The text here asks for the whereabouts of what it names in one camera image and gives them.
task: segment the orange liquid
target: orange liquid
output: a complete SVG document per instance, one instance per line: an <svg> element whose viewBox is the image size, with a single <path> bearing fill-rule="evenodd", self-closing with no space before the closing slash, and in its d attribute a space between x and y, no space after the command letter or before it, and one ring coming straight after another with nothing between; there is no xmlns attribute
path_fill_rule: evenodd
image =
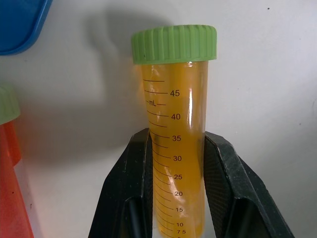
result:
<svg viewBox="0 0 317 238"><path fill-rule="evenodd" d="M208 62L142 65L141 71L159 232L164 238L200 238Z"/></svg>

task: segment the white background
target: white background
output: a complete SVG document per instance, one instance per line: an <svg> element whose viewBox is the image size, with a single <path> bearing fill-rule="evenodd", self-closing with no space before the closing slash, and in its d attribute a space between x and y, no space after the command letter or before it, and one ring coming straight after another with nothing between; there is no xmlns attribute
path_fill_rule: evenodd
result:
<svg viewBox="0 0 317 238"><path fill-rule="evenodd" d="M130 36L169 24L217 29L206 129L263 179L296 237L316 237L316 0L53 0L35 45L0 58L36 238L88 236L104 179L147 127Z"/></svg>

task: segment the blue container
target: blue container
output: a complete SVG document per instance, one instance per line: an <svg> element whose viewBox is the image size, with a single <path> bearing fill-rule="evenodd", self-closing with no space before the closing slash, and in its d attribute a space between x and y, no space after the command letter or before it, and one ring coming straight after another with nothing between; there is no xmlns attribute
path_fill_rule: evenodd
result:
<svg viewBox="0 0 317 238"><path fill-rule="evenodd" d="M0 55L21 53L37 40L52 0L0 0Z"/></svg>

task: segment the green screw cap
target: green screw cap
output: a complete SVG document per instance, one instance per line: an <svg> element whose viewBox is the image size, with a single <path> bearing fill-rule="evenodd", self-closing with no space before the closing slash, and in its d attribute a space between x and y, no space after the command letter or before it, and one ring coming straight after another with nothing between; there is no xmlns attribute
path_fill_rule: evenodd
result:
<svg viewBox="0 0 317 238"><path fill-rule="evenodd" d="M16 119L20 115L18 100L13 88L7 84L0 85L0 125Z"/></svg>
<svg viewBox="0 0 317 238"><path fill-rule="evenodd" d="M212 26L158 27L132 36L133 62L159 64L216 58L217 32Z"/></svg>

